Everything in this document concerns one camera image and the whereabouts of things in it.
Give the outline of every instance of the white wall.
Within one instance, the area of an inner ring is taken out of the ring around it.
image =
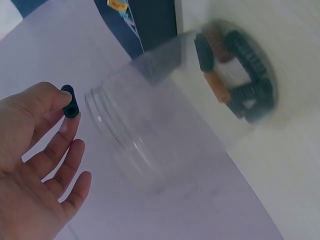
[[[279,106],[228,154],[285,239],[320,239],[319,1],[177,2],[183,30],[215,18],[229,20],[266,52],[277,75]]]

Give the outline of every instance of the dark blue object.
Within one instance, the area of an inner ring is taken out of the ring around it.
[[[143,54],[144,51],[139,38],[126,24],[125,20],[119,15],[119,13],[107,5],[107,0],[94,0],[94,3],[105,24],[129,56],[132,59],[135,59],[139,55]]]
[[[145,52],[177,36],[174,0],[128,0],[127,2]]]
[[[64,85],[61,90],[69,92],[72,95],[72,100],[68,106],[63,108],[63,113],[68,119],[73,119],[79,114],[79,107],[76,101],[75,91],[70,85]]]
[[[47,0],[11,0],[15,7],[19,10],[21,16],[25,18],[33,12],[40,5],[44,4]]]

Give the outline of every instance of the black plastic spring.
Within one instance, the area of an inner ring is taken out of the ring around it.
[[[194,45],[201,71],[205,73],[211,72],[214,69],[215,60],[214,53],[209,46],[206,37],[202,33],[197,34]]]
[[[241,119],[248,110],[242,102],[231,101],[226,105],[238,119]]]
[[[272,97],[273,87],[268,79],[251,82],[229,90],[231,100],[244,102],[248,100],[265,99]]]
[[[67,118],[73,119],[79,114],[79,107],[78,107],[78,103],[76,100],[75,91],[74,91],[73,87],[70,85],[64,85],[61,88],[61,90],[69,92],[72,95],[72,100],[66,107],[63,108],[63,113]]]
[[[224,44],[238,58],[252,81],[258,80],[259,77],[267,73],[266,67],[239,31],[229,32],[224,38]]]
[[[245,113],[245,120],[250,124],[254,124],[270,113],[274,106],[275,101],[272,97],[257,100],[253,107]]]

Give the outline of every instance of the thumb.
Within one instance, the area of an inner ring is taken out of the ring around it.
[[[30,115],[37,122],[45,113],[58,111],[71,100],[69,92],[61,91],[49,82],[40,82],[21,93],[5,98],[4,102]]]

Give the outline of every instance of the white surface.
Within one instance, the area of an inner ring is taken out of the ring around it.
[[[76,137],[86,142],[86,150],[80,171],[92,172],[92,185],[57,239],[283,239],[227,154],[209,154],[211,137],[208,151],[199,156],[208,167],[197,181],[157,196],[135,189],[113,161],[112,145],[97,133],[84,103],[90,87],[129,60],[92,0],[49,0],[0,41],[0,98],[44,80],[57,87],[71,84],[82,112]],[[42,150],[56,130],[24,159]],[[212,136],[207,126],[203,132],[204,140]]]
[[[319,1],[183,0],[177,9],[184,31],[229,20],[266,52],[278,78],[279,106],[228,154],[285,239],[320,239]],[[209,94],[202,98],[209,101]]]
[[[0,0],[0,40],[14,29],[22,16],[11,0]]]

